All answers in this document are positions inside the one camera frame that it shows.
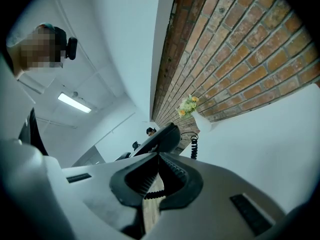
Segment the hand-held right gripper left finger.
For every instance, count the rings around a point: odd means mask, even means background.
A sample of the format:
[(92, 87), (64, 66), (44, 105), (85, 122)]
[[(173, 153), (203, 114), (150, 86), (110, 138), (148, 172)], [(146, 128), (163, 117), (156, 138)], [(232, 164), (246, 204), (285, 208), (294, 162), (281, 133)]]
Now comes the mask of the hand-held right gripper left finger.
[(145, 234), (144, 199), (159, 155), (148, 153), (101, 165), (63, 169), (75, 234)]

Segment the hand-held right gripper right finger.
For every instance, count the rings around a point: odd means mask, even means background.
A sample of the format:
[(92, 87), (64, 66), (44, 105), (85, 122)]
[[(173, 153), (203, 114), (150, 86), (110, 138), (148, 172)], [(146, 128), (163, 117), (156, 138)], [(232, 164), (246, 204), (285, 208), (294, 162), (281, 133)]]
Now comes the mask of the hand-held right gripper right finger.
[(161, 201), (148, 240), (267, 239), (285, 217), (267, 194), (228, 169), (161, 154), (159, 173), (174, 191)]

